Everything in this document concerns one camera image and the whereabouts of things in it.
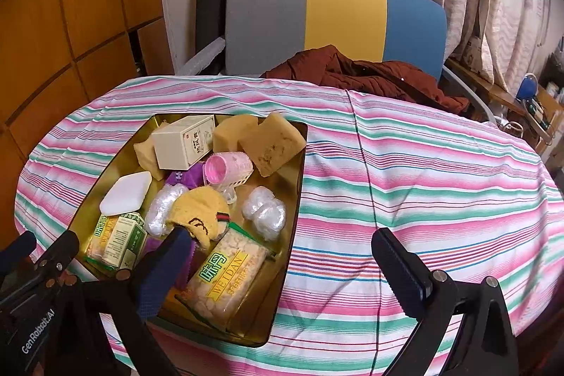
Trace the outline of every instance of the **table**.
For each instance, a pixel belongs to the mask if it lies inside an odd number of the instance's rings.
[[[250,349],[150,325],[177,367],[198,376],[381,373],[405,343],[405,317],[370,254],[386,226],[429,269],[499,279],[513,331],[530,324],[562,272],[564,202],[540,158],[489,123],[303,82],[234,77],[130,80],[61,121],[30,155],[16,226],[37,259],[105,166],[154,113],[280,111],[309,125],[288,275],[269,343]],[[70,269],[91,275],[76,261]],[[112,349],[131,364],[109,317]],[[428,374],[456,335],[453,321]]]

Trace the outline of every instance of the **chair backrest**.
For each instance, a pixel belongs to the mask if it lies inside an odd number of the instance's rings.
[[[439,78],[446,16],[431,0],[227,0],[226,74],[260,75],[333,44],[353,60],[400,60]]]

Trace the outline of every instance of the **blue fabric panel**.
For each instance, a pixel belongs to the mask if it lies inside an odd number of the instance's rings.
[[[445,61],[447,17],[431,0],[387,0],[383,61],[404,61],[437,80]]]

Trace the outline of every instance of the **plastic bag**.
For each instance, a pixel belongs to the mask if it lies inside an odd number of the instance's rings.
[[[230,227],[176,298],[204,321],[226,330],[267,252],[237,228]]]
[[[275,240],[286,224],[286,206],[280,199],[268,201],[253,215],[253,224],[265,240]]]
[[[268,201],[274,199],[274,193],[264,186],[258,186],[250,192],[249,197],[243,203],[241,211],[247,220],[253,220],[253,215]]]
[[[263,186],[256,187],[250,193],[241,210],[266,241],[275,240],[286,224],[286,206]]]
[[[166,218],[176,199],[186,191],[188,187],[183,184],[165,184],[157,193],[145,217],[145,229],[151,236],[159,237],[170,233],[170,228],[166,227]]]

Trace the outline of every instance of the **pink cup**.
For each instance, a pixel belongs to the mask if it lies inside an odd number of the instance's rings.
[[[204,165],[206,180],[214,188],[241,185],[252,172],[253,162],[244,152],[214,153]]]

